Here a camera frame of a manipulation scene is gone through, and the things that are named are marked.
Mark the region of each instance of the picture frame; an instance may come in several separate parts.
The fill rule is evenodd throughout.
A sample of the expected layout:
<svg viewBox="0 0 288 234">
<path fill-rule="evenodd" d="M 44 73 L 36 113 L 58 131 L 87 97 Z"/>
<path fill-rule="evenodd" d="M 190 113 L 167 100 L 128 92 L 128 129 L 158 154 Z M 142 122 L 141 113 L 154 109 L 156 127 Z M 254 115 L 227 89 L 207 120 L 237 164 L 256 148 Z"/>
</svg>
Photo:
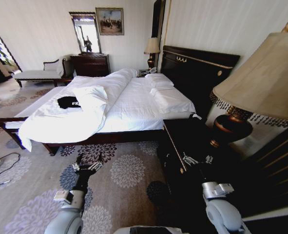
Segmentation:
<svg viewBox="0 0 288 234">
<path fill-rule="evenodd" d="M 96 7 L 100 35 L 124 35 L 123 8 Z"/>
</svg>

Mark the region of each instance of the telephone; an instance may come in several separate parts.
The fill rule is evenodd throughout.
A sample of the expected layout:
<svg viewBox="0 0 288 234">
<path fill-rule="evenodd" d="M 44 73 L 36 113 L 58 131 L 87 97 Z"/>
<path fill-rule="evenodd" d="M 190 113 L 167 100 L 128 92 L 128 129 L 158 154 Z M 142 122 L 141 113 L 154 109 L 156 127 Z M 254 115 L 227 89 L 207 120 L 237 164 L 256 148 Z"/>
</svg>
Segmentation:
<svg viewBox="0 0 288 234">
<path fill-rule="evenodd" d="M 150 74 L 156 73 L 157 72 L 157 68 L 153 67 L 152 69 L 148 70 L 147 72 L 149 72 Z"/>
</svg>

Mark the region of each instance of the chaise lounge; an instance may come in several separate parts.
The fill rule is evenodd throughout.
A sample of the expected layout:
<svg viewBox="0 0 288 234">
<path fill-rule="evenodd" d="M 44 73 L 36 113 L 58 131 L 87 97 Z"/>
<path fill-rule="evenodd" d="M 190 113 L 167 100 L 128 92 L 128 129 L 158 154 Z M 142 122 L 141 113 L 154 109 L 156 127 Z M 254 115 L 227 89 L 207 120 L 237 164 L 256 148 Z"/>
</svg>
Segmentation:
<svg viewBox="0 0 288 234">
<path fill-rule="evenodd" d="M 22 87 L 21 81 L 52 81 L 57 87 L 57 82 L 70 82 L 73 77 L 74 68 L 70 55 L 65 55 L 53 62 L 44 62 L 42 70 L 31 70 L 15 74 L 13 78 Z"/>
</svg>

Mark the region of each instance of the lampshade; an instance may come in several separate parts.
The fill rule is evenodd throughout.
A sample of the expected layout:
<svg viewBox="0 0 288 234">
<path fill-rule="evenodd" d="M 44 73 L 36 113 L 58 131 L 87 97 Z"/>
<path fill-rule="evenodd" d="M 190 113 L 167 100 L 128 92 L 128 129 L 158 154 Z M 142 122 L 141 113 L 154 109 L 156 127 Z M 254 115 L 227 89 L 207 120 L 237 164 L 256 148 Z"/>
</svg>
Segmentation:
<svg viewBox="0 0 288 234">
<path fill-rule="evenodd" d="M 159 53 L 159 52 L 160 50 L 157 38 L 149 38 L 144 54 Z"/>
<path fill-rule="evenodd" d="M 213 93 L 240 109 L 288 120 L 288 33 L 271 33 Z"/>
</svg>

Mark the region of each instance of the floral carpet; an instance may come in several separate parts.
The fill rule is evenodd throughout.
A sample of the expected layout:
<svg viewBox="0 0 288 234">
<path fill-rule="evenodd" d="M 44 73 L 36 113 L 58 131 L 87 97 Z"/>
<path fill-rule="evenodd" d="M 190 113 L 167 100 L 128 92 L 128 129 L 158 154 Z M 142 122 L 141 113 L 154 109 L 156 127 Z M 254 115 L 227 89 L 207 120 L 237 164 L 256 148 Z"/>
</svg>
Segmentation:
<svg viewBox="0 0 288 234">
<path fill-rule="evenodd" d="M 10 79 L 0 84 L 0 117 L 13 117 L 53 88 L 52 83 Z M 111 234 L 121 227 L 156 225 L 155 209 L 146 195 L 152 181 L 164 181 L 156 156 L 156 142 L 133 142 L 67 146 L 49 156 L 40 143 L 32 152 L 22 150 L 0 128 L 0 158 L 19 153 L 20 160 L 0 175 L 0 234 L 42 234 L 56 217 L 61 204 L 54 202 L 58 190 L 75 183 L 71 164 L 78 154 L 91 163 L 99 154 L 104 166 L 89 180 L 83 214 L 84 234 Z M 8 169 L 17 155 L 3 159 L 0 172 Z"/>
</svg>

